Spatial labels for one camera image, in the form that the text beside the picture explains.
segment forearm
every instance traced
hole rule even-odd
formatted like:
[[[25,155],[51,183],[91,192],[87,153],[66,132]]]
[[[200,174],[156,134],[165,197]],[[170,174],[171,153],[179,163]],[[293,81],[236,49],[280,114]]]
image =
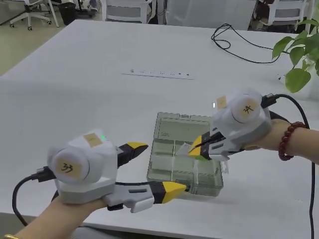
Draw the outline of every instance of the forearm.
[[[58,198],[16,236],[22,239],[69,239],[94,209],[91,205],[64,205]]]
[[[301,156],[319,164],[319,131],[297,128],[288,143],[287,154]]]

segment power strip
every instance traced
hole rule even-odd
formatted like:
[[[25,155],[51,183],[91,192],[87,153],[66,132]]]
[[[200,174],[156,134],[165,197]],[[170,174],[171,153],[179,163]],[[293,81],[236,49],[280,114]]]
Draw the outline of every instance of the power strip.
[[[186,79],[194,80],[194,77],[189,73],[174,72],[174,71],[154,71],[154,70],[140,70],[140,69],[129,69],[122,72],[123,75],[135,75],[135,76],[152,76],[162,78],[175,78],[175,79]]]

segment green leaf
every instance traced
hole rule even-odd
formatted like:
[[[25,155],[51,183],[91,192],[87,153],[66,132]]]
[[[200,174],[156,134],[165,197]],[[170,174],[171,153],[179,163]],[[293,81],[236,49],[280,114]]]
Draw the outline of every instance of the green leaf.
[[[316,61],[316,66],[315,66],[315,68],[316,68],[316,71],[319,71],[319,60]]]
[[[308,32],[306,30],[303,30],[301,33],[299,33],[298,36],[295,37],[295,41],[298,39],[306,38],[307,36],[308,36]]]
[[[311,52],[309,52],[307,57],[312,61],[317,61],[319,59],[319,48],[317,47],[313,49]]]
[[[300,38],[300,39],[298,39],[298,40],[295,40],[295,41],[290,45],[290,47],[288,48],[288,50],[291,49],[291,48],[294,47],[294,46],[305,45],[306,40],[307,40],[307,38]]]
[[[290,51],[289,56],[294,66],[298,64],[298,62],[304,56],[304,54],[305,50],[303,47],[295,47]]]
[[[303,69],[295,68],[286,74],[286,87],[291,93],[301,90],[310,80],[311,74]]]
[[[316,61],[316,71],[317,71],[317,75],[319,76],[319,60]]]
[[[319,34],[305,38],[305,53],[308,54],[315,48],[319,47]]]
[[[277,42],[273,49],[273,59],[279,56],[284,51],[288,43],[291,42],[292,40],[293,40],[292,37],[285,36],[283,39]]]
[[[304,60],[303,60],[303,67],[302,67],[302,69],[305,71],[309,66],[310,66],[310,64],[307,64],[307,61],[304,59]]]
[[[302,24],[311,24],[311,25],[319,26],[319,22],[313,19],[306,19],[298,23],[298,25],[302,25]]]

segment hand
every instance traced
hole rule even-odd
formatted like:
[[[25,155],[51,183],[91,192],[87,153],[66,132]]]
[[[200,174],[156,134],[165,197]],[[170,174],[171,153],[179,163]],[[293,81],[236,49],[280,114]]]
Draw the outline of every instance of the hand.
[[[88,213],[92,213],[98,209],[105,208],[107,205],[102,199],[97,199],[92,202],[88,202],[85,204],[64,204],[62,203],[61,197],[58,196],[56,199],[54,199],[51,203],[52,205],[63,207],[63,208],[74,208],[78,210],[83,210]]]
[[[256,140],[255,142],[247,144],[245,149],[255,150],[263,148],[268,150],[278,150],[281,139],[287,128],[290,126],[290,123],[282,119],[273,119],[272,124],[272,129],[266,136]]]

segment red bead bracelet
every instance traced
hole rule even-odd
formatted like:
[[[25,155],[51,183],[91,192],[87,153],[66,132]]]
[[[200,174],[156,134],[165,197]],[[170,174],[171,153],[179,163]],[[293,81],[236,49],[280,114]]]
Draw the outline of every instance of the red bead bracelet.
[[[288,129],[285,131],[285,134],[281,139],[281,143],[279,144],[279,150],[278,150],[279,157],[282,161],[287,161],[287,160],[293,158],[293,156],[285,155],[285,153],[286,153],[287,144],[290,140],[290,137],[296,128],[306,128],[306,126],[302,122],[295,122],[295,123],[292,123],[288,127]]]

